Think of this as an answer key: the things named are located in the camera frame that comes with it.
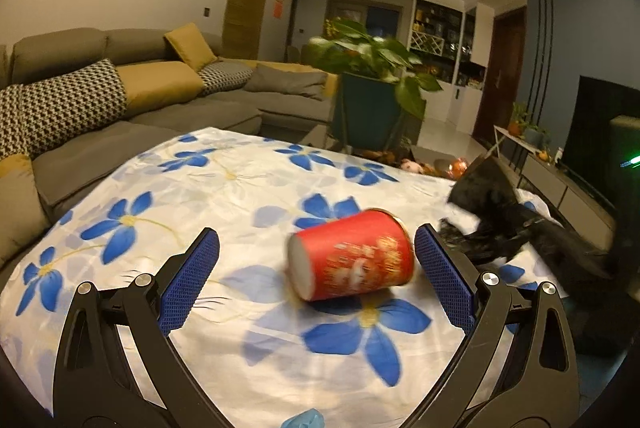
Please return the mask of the blue gloved right hand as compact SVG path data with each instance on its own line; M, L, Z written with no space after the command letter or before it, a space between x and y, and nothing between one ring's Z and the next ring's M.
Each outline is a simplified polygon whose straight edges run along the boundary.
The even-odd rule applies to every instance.
M323 415L315 408L310 408L282 422L281 428L324 428L325 426Z

